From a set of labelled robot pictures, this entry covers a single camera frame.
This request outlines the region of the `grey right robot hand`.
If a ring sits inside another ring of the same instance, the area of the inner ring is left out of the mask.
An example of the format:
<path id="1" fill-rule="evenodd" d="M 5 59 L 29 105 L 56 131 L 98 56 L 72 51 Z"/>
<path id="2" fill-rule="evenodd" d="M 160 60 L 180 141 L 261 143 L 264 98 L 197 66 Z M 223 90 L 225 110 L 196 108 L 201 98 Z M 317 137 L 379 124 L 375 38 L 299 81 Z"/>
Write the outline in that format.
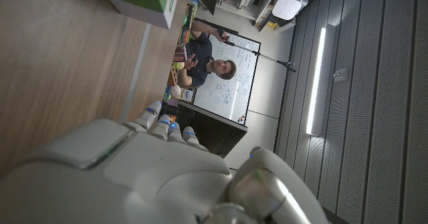
<path id="1" fill-rule="evenodd" d="M 231 172 L 153 102 L 86 123 L 1 178 L 2 223 L 326 223 L 303 180 L 260 146 Z"/>

